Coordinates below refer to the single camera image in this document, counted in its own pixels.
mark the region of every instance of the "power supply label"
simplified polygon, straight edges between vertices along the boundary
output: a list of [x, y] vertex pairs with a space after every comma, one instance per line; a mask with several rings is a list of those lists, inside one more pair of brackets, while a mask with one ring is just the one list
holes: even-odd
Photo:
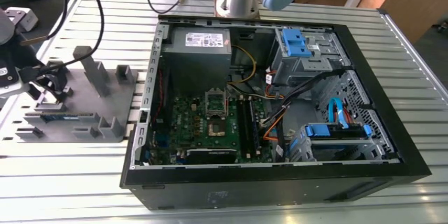
[[187, 33], [187, 47], [224, 47], [223, 34]]

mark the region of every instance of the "motherboard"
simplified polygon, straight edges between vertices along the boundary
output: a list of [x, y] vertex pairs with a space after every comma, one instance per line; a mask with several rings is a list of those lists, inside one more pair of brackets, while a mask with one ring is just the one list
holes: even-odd
[[251, 96], [210, 90], [200, 97], [175, 97], [171, 132], [156, 133], [152, 159], [159, 165], [271, 162], [271, 143], [258, 129], [264, 116], [263, 101]]

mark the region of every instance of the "ram slot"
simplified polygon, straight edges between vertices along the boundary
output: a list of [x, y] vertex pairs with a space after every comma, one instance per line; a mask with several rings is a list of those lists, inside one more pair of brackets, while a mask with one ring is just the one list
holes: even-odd
[[250, 112], [250, 118], [251, 118], [254, 151], [255, 151], [255, 155], [260, 155], [259, 125], [258, 125], [258, 121], [256, 121], [256, 115], [255, 115], [252, 100], [247, 101], [247, 106], [250, 108], [248, 112]]
[[243, 158], [252, 158], [255, 154], [252, 145], [252, 129], [250, 110], [247, 110], [247, 101], [239, 100], [236, 103], [236, 115], [238, 115], [238, 128], [240, 136], [240, 151]]

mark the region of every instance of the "green motherboard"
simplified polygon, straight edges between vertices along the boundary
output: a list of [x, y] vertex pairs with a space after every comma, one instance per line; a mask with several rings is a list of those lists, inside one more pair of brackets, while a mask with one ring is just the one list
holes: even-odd
[[[251, 106], [246, 111], [243, 104]], [[210, 111], [220, 110], [226, 115], [210, 115]], [[243, 114], [251, 114], [254, 122]], [[270, 163], [271, 143], [262, 140], [255, 126], [264, 116], [263, 101], [255, 97], [176, 97], [168, 140], [171, 151], [158, 153], [159, 164], [184, 164], [187, 150], [199, 149], [236, 150], [235, 163]]]

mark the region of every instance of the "metal slatted table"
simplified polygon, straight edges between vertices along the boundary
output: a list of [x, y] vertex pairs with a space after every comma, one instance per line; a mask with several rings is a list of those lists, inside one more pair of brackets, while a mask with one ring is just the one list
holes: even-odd
[[[167, 9], [176, 0], [152, 0]], [[95, 59], [107, 68], [139, 70], [128, 131], [138, 118], [158, 14], [147, 0], [102, 0], [104, 41]], [[62, 32], [44, 43], [39, 58], [70, 60], [76, 45], [94, 46], [100, 28], [95, 0], [71, 0]], [[212, 16], [212, 0], [187, 0], [172, 14]], [[115, 144], [32, 144], [14, 134], [32, 106], [26, 94], [0, 112], [0, 222], [66, 223], [440, 223], [448, 220], [447, 90], [387, 15], [376, 10], [291, 5], [262, 8], [263, 19], [344, 24], [350, 27], [432, 176], [387, 188], [355, 201], [303, 206], [150, 211], [119, 188], [127, 141]]]

